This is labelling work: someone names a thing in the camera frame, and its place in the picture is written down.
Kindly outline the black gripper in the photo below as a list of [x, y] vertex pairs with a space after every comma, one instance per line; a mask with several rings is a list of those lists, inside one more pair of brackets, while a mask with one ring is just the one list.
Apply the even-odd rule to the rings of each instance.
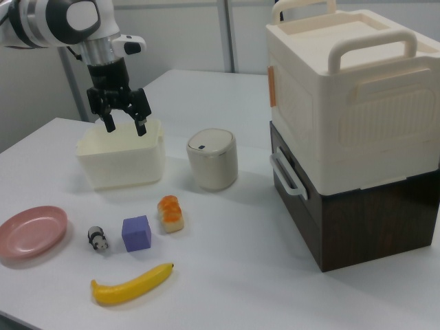
[[111, 116], [112, 109], [127, 110], [135, 122], [137, 135], [146, 134], [147, 117], [151, 108], [143, 89], [131, 91], [129, 74], [123, 58], [104, 65], [88, 65], [93, 86], [87, 90], [91, 112], [104, 122], [108, 133], [116, 126]]

